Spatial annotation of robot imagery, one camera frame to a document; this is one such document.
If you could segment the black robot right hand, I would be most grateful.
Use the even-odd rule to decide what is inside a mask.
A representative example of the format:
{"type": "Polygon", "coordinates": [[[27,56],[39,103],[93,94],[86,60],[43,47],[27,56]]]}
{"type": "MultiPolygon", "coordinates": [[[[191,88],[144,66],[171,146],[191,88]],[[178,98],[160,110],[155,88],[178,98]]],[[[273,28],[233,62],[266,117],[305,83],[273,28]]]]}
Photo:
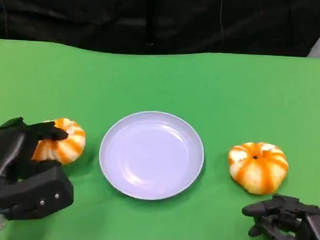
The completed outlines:
{"type": "Polygon", "coordinates": [[[298,198],[273,194],[272,198],[249,204],[242,214],[252,217],[250,237],[269,240],[320,240],[320,207],[304,204],[298,198]]]}

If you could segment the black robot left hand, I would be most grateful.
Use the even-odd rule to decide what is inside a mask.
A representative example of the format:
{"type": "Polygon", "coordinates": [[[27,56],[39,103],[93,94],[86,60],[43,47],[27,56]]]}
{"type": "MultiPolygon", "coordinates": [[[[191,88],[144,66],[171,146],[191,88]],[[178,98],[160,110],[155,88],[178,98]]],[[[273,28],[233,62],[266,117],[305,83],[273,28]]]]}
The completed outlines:
{"type": "Polygon", "coordinates": [[[68,137],[67,132],[55,122],[28,125],[22,117],[13,118],[0,126],[0,185],[15,183],[58,166],[56,161],[32,160],[41,140],[59,141],[68,137]]]}

